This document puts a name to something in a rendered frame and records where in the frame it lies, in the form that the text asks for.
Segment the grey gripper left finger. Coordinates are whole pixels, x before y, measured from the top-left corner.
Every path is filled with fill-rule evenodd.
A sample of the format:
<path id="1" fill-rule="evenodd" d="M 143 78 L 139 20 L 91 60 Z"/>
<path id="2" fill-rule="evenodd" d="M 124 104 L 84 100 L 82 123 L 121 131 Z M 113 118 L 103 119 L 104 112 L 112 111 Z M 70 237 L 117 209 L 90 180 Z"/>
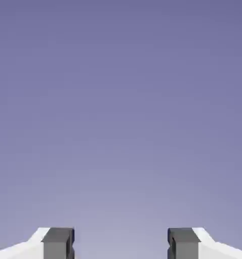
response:
<path id="1" fill-rule="evenodd" d="M 0 259 L 75 259 L 74 228 L 39 227 L 25 242 L 0 250 Z"/>

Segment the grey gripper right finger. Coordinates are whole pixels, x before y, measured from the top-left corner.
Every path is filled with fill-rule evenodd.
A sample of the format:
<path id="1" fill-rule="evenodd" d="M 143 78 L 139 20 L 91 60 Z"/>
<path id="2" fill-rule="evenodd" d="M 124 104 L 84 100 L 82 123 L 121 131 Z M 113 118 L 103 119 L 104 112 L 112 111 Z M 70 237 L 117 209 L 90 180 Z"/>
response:
<path id="1" fill-rule="evenodd" d="M 168 228 L 167 259 L 242 259 L 242 250 L 215 241 L 203 227 Z"/>

